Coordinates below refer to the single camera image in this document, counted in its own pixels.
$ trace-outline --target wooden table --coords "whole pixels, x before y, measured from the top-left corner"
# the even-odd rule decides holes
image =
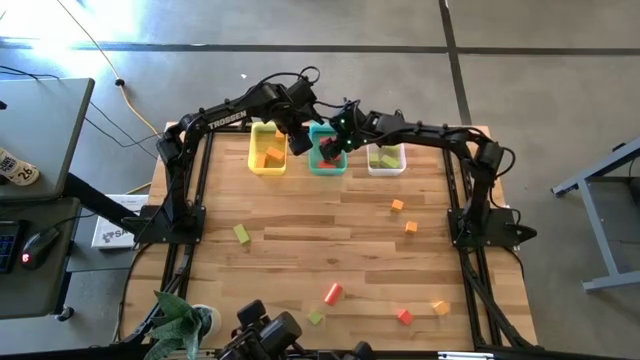
[[[202,347],[226,345],[239,325],[236,312],[261,299],[272,318],[282,311],[294,315],[303,329],[300,344],[310,349],[350,349],[360,340],[375,350],[472,349],[460,262],[449,243],[442,151],[405,147],[408,166],[396,178],[369,176],[364,148],[349,154],[343,176],[314,176],[307,156],[290,155],[284,176],[260,177],[247,167],[248,134],[216,134],[204,198],[205,235],[196,248],[187,301],[219,309],[223,329]],[[149,202],[159,204],[165,194],[158,162]],[[494,197],[503,202],[500,184]],[[390,212],[393,199],[405,202],[400,214]],[[407,220],[418,222],[417,234],[404,234]],[[240,223],[251,236],[249,246],[234,236],[232,227]],[[166,252],[167,245],[158,244],[140,257],[129,283],[123,335],[153,306]],[[486,253],[497,303],[536,342],[518,263],[504,249]],[[323,298],[334,282],[344,294],[331,307]],[[451,303],[451,313],[439,317],[432,303],[441,300]],[[410,326],[396,319],[400,309],[414,314]],[[326,315],[318,326],[307,320],[313,310]],[[488,339],[481,305],[479,314]]]

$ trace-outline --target potted plant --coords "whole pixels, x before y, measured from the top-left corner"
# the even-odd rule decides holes
[[[151,319],[155,328],[146,335],[158,342],[145,360],[159,360],[184,347],[187,358],[195,360],[201,341],[221,328],[220,313],[206,305],[189,305],[173,294],[155,292],[164,316]]]

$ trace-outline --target gray desk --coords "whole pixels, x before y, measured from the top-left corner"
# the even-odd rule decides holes
[[[77,216],[79,211],[80,201],[72,198],[0,206],[3,219],[30,222],[25,238],[58,221]],[[0,275],[0,319],[44,316],[56,312],[56,307],[64,303],[64,299],[62,303],[59,301],[60,290],[65,280],[67,253],[75,227],[76,221],[58,225],[58,241],[39,269],[25,270],[16,260],[11,274]]]
[[[40,178],[31,186],[0,186],[0,201],[59,197],[71,166],[93,79],[0,81],[0,147],[34,164]]]

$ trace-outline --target gray floor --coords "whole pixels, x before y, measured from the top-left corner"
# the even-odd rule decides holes
[[[151,43],[279,45],[445,44],[437,0],[402,1],[66,1],[99,40]],[[632,0],[449,0],[459,46],[638,47]],[[33,14],[9,7],[0,36],[85,38],[53,5]],[[120,21],[106,19],[118,14]],[[24,26],[25,16],[41,19]],[[363,107],[403,109],[410,119],[460,123],[445,54],[110,52],[136,107],[157,128],[200,106],[241,94],[274,71],[313,64],[327,101],[361,98]],[[96,51],[43,46],[0,50],[0,63],[38,73],[96,79],[93,101],[120,126],[149,134],[128,111],[113,75]],[[640,136],[638,57],[460,57],[472,121],[513,148],[518,162],[504,179],[509,203],[539,236],[521,256],[538,340],[564,351],[637,358],[640,286],[586,295],[580,281],[605,274],[579,194],[556,200],[549,188]],[[90,110],[88,117],[123,142]],[[154,151],[153,144],[146,148]],[[137,148],[120,149],[94,128],[82,130],[72,171],[96,188],[122,193],[150,180],[154,162]],[[636,165],[636,175],[640,165]],[[74,275],[68,303],[79,315],[0,322],[0,352],[107,344],[124,273]],[[21,335],[29,331],[26,341]]]

